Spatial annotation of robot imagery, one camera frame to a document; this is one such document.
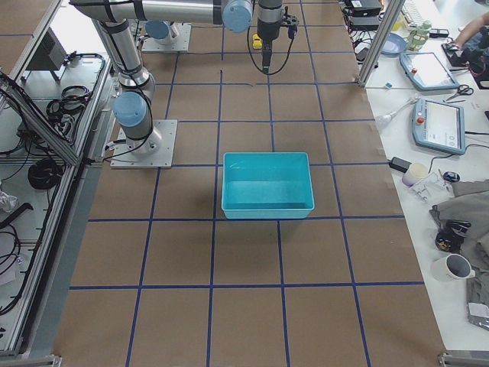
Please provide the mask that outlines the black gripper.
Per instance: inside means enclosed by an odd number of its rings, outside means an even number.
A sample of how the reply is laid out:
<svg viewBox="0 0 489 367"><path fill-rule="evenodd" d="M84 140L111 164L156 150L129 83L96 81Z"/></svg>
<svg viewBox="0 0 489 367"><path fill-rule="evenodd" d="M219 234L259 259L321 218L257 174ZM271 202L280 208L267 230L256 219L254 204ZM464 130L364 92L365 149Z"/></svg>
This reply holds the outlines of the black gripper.
<svg viewBox="0 0 489 367"><path fill-rule="evenodd" d="M288 12L282 0L259 0L257 12L257 35L263 40L261 49L262 73L268 74L272 58L272 42L280 34L281 27L297 26L298 19Z"/></svg>

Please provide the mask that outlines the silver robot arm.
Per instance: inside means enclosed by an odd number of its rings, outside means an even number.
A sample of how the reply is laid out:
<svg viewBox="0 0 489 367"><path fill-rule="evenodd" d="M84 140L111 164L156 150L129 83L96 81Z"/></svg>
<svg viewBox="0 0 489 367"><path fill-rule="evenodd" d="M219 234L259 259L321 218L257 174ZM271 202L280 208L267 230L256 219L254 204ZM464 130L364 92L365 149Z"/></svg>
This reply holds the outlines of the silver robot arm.
<svg viewBox="0 0 489 367"><path fill-rule="evenodd" d="M270 71L273 42L286 28L293 44L298 20L282 1L71 1L70 4L91 18L107 50L123 88L141 89L151 73L143 66L129 29L130 19L139 21L197 22L223 25L235 33L249 31L257 12L257 35L262 40L262 62L257 70Z"/></svg>
<svg viewBox="0 0 489 367"><path fill-rule="evenodd" d="M144 29L150 38L162 45L175 43L180 35L178 27L172 21L148 21Z"/></svg>

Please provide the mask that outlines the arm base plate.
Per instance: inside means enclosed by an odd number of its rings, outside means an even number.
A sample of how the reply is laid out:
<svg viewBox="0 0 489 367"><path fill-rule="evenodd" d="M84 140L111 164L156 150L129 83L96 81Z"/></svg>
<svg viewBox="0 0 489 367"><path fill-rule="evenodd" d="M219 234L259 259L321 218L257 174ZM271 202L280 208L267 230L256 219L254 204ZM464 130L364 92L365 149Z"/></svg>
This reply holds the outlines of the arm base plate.
<svg viewBox="0 0 489 367"><path fill-rule="evenodd" d="M189 50L191 24L148 21L142 40L144 53L186 53Z"/></svg>
<svg viewBox="0 0 489 367"><path fill-rule="evenodd" d="M177 120L156 119L154 130L148 140L138 149L140 142L129 140L115 146L115 158L111 159L113 169L171 168L176 141Z"/></svg>

